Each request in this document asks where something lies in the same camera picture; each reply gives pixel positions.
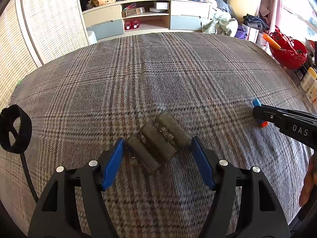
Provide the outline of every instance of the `pink curtain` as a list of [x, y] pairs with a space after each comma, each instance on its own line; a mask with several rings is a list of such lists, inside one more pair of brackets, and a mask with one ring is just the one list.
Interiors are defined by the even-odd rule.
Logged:
[[282, 10], [282, 0], [261, 0], [259, 12], [267, 19], [267, 23], [270, 25], [269, 32], [273, 32], [275, 25], [280, 24]]

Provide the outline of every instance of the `black velcro loop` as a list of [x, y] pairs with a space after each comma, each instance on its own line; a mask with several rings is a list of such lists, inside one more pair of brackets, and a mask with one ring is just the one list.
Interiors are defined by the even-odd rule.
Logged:
[[[29, 116], [18, 106], [11, 105], [4, 108], [1, 112], [2, 119], [0, 122], [0, 145], [11, 153], [21, 154], [26, 151], [30, 144], [32, 136], [32, 122]], [[14, 121], [20, 117], [20, 128], [15, 137], [13, 145], [10, 144], [9, 132], [12, 130]]]

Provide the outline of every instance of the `plaid fabric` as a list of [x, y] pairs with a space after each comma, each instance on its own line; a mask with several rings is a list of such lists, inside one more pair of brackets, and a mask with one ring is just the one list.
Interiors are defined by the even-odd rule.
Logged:
[[[38, 195], [59, 165], [83, 166], [127, 138], [164, 109], [235, 166], [258, 165], [290, 221], [311, 149], [252, 116], [252, 100], [309, 109], [276, 63], [255, 44], [198, 33], [147, 34], [81, 48], [25, 77], [11, 104], [32, 119], [26, 151]], [[125, 154], [114, 185], [104, 193], [120, 237], [197, 237], [213, 193], [192, 155], [180, 151], [149, 176]], [[18, 155], [0, 151], [0, 198], [27, 232], [35, 203]], [[240, 193], [229, 232], [235, 228]], [[89, 233], [80, 189], [77, 207]]]

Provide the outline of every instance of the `window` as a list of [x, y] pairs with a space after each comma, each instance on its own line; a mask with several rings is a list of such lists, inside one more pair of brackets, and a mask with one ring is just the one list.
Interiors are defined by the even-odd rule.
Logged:
[[317, 16], [308, 0], [283, 0], [281, 32], [305, 42], [317, 41]]

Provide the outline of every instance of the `human hand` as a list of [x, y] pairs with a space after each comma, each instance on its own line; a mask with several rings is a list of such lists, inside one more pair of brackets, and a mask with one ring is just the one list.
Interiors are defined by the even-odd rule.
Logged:
[[314, 185], [317, 185], [317, 172], [313, 173], [314, 172], [314, 157], [315, 157], [315, 154], [313, 154], [309, 159], [308, 170], [304, 179], [304, 186], [302, 188], [301, 195], [299, 196], [300, 206], [304, 206], [307, 203]]

